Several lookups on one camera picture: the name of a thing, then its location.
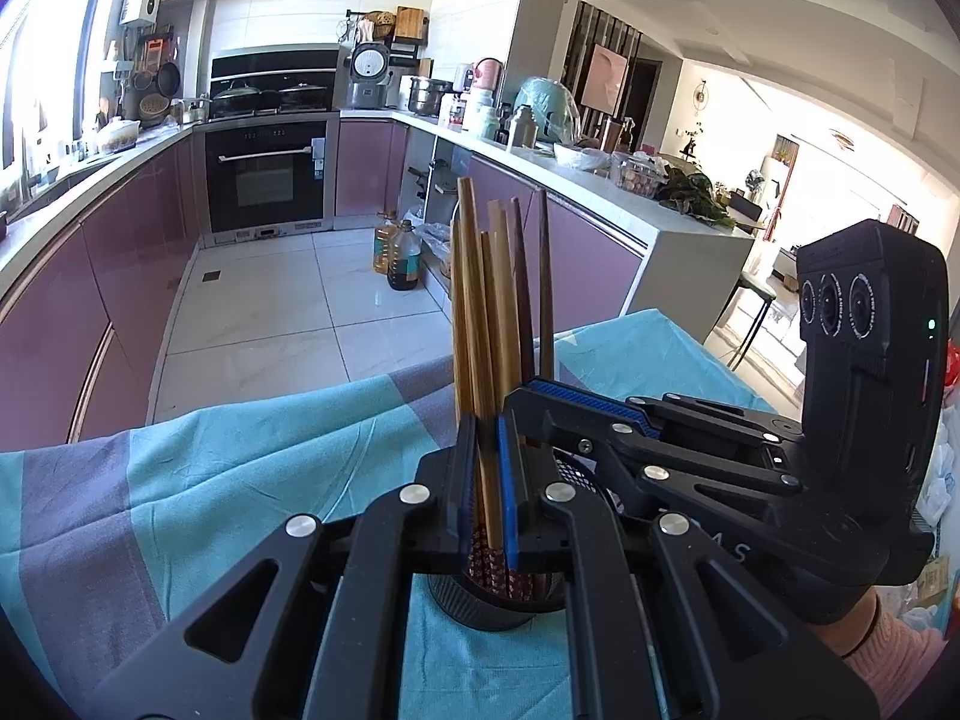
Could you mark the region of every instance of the stool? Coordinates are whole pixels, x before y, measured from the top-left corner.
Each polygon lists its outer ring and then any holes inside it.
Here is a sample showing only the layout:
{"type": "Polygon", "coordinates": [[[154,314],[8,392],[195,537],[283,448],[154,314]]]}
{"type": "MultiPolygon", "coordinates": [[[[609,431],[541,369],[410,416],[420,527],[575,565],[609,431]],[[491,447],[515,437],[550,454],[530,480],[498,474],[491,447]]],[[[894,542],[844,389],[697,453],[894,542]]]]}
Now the stool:
{"type": "Polygon", "coordinates": [[[759,295],[763,301],[763,307],[760,309],[760,313],[754,318],[754,323],[750,325],[750,330],[747,332],[746,337],[743,338],[737,351],[733,352],[733,357],[731,357],[731,360],[727,363],[727,367],[731,370],[736,370],[738,365],[743,362],[743,358],[747,356],[747,352],[750,351],[750,344],[754,342],[757,333],[760,333],[760,327],[767,317],[767,312],[770,311],[770,304],[776,300],[776,292],[773,287],[766,282],[760,281],[757,276],[750,275],[747,271],[741,271],[740,277],[736,280],[736,284],[733,285],[730,297],[727,298],[727,302],[724,304],[723,311],[720,312],[720,317],[723,316],[728,306],[730,306],[733,295],[736,295],[737,290],[750,290],[755,295],[759,295]]]}

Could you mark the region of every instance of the oven window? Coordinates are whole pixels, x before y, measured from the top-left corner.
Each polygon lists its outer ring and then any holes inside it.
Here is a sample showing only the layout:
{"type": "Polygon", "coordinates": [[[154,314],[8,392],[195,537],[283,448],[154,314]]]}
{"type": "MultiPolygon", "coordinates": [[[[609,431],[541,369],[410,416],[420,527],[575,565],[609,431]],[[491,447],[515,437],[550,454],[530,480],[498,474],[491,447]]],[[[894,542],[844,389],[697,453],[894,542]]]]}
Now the oven window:
{"type": "Polygon", "coordinates": [[[237,162],[237,205],[293,202],[294,159],[291,154],[254,157],[237,162]]]}

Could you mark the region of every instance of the oven handle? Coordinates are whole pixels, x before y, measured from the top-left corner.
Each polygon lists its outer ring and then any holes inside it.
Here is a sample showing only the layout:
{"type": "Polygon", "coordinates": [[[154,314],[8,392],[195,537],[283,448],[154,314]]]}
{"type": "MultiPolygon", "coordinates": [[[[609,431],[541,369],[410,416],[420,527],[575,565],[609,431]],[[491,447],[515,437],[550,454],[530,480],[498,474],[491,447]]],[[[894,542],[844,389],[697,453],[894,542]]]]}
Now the oven handle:
{"type": "Polygon", "coordinates": [[[285,154],[310,154],[313,152],[313,146],[304,146],[303,148],[291,148],[289,151],[262,151],[259,154],[239,154],[235,157],[224,157],[222,154],[217,157],[221,162],[236,162],[241,159],[256,159],[257,157],[280,157],[285,154]]]}

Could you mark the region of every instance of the cutting board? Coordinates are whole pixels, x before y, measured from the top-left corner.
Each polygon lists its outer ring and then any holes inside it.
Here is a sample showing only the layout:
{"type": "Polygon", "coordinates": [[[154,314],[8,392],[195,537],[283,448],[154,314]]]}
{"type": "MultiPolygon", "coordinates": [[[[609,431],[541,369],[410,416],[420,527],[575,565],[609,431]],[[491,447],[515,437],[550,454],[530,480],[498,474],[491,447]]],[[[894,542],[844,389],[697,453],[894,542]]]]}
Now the cutting board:
{"type": "Polygon", "coordinates": [[[395,37],[424,39],[424,9],[419,7],[397,8],[397,25],[394,27],[395,37]]]}

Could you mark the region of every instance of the camera lens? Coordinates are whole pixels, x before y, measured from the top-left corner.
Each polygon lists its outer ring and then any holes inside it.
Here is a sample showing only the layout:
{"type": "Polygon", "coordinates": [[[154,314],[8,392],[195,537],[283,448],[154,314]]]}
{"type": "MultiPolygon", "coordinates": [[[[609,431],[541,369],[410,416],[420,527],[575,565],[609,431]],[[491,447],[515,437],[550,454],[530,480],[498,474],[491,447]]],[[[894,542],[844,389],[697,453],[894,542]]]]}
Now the camera lens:
{"type": "Polygon", "coordinates": [[[820,324],[824,333],[835,336],[840,331],[840,316],[843,306],[840,298],[840,285],[836,276],[824,276],[820,282],[820,324]]]}
{"type": "Polygon", "coordinates": [[[853,279],[850,285],[850,322],[853,335],[866,338],[874,328],[874,289],[863,274],[853,279]]]}
{"type": "Polygon", "coordinates": [[[817,298],[813,293],[813,285],[809,281],[803,282],[803,290],[800,291],[800,309],[803,311],[803,321],[807,324],[813,322],[813,314],[817,309],[817,298]]]}

